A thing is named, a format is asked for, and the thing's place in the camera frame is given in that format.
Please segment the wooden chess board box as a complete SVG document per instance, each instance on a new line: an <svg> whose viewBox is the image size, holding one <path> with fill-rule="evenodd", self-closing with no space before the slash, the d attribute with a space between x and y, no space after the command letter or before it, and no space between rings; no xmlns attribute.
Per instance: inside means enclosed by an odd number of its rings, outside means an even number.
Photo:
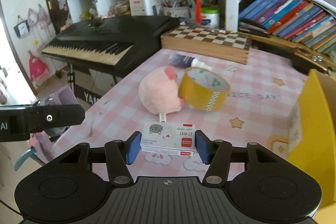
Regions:
<svg viewBox="0 0 336 224"><path fill-rule="evenodd" d="M179 26L161 35L162 48L196 53L246 65L252 39L239 32Z"/></svg>

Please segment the black Yamaha keyboard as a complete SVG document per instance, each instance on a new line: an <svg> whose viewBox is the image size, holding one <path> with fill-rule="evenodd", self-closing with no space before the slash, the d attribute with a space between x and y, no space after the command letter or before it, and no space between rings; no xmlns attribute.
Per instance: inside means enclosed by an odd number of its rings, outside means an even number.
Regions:
<svg viewBox="0 0 336 224"><path fill-rule="evenodd" d="M42 50L45 57L126 77L161 50L161 35L179 25L168 16L119 16L74 23Z"/></svg>

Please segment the white red-label box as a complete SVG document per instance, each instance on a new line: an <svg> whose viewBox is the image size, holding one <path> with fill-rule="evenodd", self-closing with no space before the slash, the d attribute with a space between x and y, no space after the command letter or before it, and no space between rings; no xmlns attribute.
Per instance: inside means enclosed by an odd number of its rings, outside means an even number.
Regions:
<svg viewBox="0 0 336 224"><path fill-rule="evenodd" d="M146 15L143 0L129 0L131 16L144 16Z"/></svg>

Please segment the white pen holder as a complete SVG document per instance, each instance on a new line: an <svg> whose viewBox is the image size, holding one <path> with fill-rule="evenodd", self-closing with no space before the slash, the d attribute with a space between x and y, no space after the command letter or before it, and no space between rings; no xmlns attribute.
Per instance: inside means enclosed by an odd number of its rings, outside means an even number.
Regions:
<svg viewBox="0 0 336 224"><path fill-rule="evenodd" d="M164 7L163 14L172 18L190 18L189 7Z"/></svg>

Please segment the pink plush pig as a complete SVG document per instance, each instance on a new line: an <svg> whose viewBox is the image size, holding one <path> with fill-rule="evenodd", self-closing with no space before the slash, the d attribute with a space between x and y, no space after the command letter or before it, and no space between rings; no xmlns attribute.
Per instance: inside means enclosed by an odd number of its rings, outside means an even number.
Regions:
<svg viewBox="0 0 336 224"><path fill-rule="evenodd" d="M168 66L147 74L139 84L138 94L143 106L152 114L169 114L181 111L184 106L178 89L175 69Z"/></svg>

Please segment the row of leaning books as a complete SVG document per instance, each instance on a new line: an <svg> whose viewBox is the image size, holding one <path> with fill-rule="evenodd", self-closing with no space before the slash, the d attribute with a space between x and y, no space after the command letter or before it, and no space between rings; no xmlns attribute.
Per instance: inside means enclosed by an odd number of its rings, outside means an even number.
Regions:
<svg viewBox="0 0 336 224"><path fill-rule="evenodd" d="M259 35L276 36L324 55L335 52L335 15L310 0L249 0L239 24L254 23Z"/></svg>

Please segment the white staples box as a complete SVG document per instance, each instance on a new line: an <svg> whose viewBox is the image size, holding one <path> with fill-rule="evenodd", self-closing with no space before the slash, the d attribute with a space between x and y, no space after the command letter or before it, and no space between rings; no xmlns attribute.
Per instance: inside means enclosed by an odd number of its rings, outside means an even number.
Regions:
<svg viewBox="0 0 336 224"><path fill-rule="evenodd" d="M146 122L141 133L143 152L192 156L195 126L189 123Z"/></svg>

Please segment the white green-lid jar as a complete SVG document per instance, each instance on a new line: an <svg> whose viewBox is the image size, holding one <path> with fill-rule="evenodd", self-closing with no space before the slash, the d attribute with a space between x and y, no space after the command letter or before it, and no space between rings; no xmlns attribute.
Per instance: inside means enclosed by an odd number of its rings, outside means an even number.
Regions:
<svg viewBox="0 0 336 224"><path fill-rule="evenodd" d="M219 28L220 12L218 6L201 8L201 25L211 29Z"/></svg>

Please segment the yellow packing tape roll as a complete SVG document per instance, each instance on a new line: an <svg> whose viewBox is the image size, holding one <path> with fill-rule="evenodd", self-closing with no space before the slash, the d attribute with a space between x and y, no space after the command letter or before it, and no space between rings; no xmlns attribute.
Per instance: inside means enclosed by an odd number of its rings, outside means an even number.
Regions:
<svg viewBox="0 0 336 224"><path fill-rule="evenodd" d="M231 87L220 75L208 69L191 67L183 74L179 96L196 109L219 111Z"/></svg>

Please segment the yellow cardboard box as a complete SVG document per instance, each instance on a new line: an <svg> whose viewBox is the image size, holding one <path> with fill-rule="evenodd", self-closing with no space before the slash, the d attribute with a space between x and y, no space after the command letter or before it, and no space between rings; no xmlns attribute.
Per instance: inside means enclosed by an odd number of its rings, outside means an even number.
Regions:
<svg viewBox="0 0 336 224"><path fill-rule="evenodd" d="M313 69L288 117L287 159L319 183L321 208L335 205L335 80Z"/></svg>

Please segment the purple starry tube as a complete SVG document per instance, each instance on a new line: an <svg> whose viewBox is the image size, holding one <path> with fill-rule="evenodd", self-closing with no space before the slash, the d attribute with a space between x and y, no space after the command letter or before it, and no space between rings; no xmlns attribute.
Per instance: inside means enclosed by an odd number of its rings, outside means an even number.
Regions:
<svg viewBox="0 0 336 224"><path fill-rule="evenodd" d="M181 55L179 53L172 53L169 56L169 65L181 69L187 69L191 67L206 69L211 71L212 67L208 66L206 63L199 61L195 57Z"/></svg>

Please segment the pink checked tablecloth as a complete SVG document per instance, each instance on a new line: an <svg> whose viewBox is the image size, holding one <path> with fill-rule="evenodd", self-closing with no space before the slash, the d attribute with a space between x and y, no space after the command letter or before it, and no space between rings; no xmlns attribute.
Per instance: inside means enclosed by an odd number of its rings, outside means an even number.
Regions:
<svg viewBox="0 0 336 224"><path fill-rule="evenodd" d="M121 80L85 115L82 124L70 128L53 146L60 155L78 143L102 147L114 139L127 139L143 129L145 122L158 120L142 105L138 96L141 80L155 68L168 64L171 50L163 49ZM191 123L210 139L222 139L236 147L255 141L285 157L287 122L306 81L290 60L271 53L250 50L248 63L241 65L213 57L199 56L230 85L230 92L217 112L185 106L168 114L170 123Z"/></svg>

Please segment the pink backpack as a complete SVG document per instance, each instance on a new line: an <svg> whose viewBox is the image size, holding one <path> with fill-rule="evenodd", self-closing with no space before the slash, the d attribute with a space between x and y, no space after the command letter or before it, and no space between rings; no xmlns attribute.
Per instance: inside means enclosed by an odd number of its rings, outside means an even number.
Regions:
<svg viewBox="0 0 336 224"><path fill-rule="evenodd" d="M31 51L29 53L29 73L30 81L42 84L50 76L49 67L36 57Z"/></svg>

